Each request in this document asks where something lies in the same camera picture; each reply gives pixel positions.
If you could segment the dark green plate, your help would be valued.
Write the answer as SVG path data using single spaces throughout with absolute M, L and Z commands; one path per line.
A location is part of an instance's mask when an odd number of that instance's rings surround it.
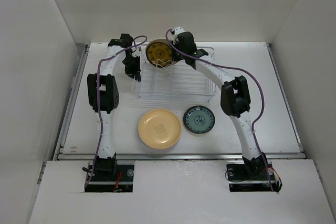
M 214 127 L 215 115 L 206 106 L 192 106 L 185 111 L 183 124 L 188 131 L 194 134 L 205 134 Z

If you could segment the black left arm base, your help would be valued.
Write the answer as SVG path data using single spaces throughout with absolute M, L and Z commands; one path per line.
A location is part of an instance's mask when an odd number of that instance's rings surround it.
M 112 172 L 94 169 L 91 179 L 92 164 L 83 167 L 86 173 L 84 190 L 86 193 L 132 193 L 134 164 L 116 164 Z

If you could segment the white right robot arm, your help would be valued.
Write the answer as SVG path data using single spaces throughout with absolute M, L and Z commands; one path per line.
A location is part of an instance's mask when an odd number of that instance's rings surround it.
M 165 36 L 168 34 L 173 35 L 169 43 L 177 56 L 196 71 L 206 75 L 220 88 L 220 107 L 233 122 L 242 147 L 243 175 L 247 180 L 258 180 L 263 175 L 269 177 L 267 158 L 255 135 L 255 123 L 265 110 L 265 97 L 257 79 L 245 69 L 217 64 L 204 49 L 197 48 L 194 36 L 182 27 L 171 28 Z M 261 110 L 253 121 L 249 114 L 251 98 L 247 79 L 244 76 L 234 77 L 226 71 L 227 69 L 241 71 L 255 81 L 261 96 Z

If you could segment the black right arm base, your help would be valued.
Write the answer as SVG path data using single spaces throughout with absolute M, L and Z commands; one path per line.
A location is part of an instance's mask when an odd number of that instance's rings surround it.
M 283 183 L 279 174 L 268 162 L 267 168 L 261 162 L 261 169 L 253 172 L 244 163 L 229 163 L 226 165 L 225 178 L 228 181 L 229 191 L 243 192 L 276 192 L 279 193 Z

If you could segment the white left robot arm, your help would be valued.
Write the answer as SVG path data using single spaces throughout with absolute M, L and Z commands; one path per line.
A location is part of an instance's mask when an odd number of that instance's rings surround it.
M 126 76 L 141 81 L 140 57 L 133 55 L 136 48 L 135 39 L 130 34 L 121 34 L 119 39 L 110 40 L 107 56 L 99 61 L 97 72 L 87 76 L 89 104 L 98 119 L 99 131 L 98 145 L 87 182 L 112 180 L 117 176 L 117 147 L 112 137 L 111 121 L 120 96 L 113 69 L 118 57 L 121 57 Z

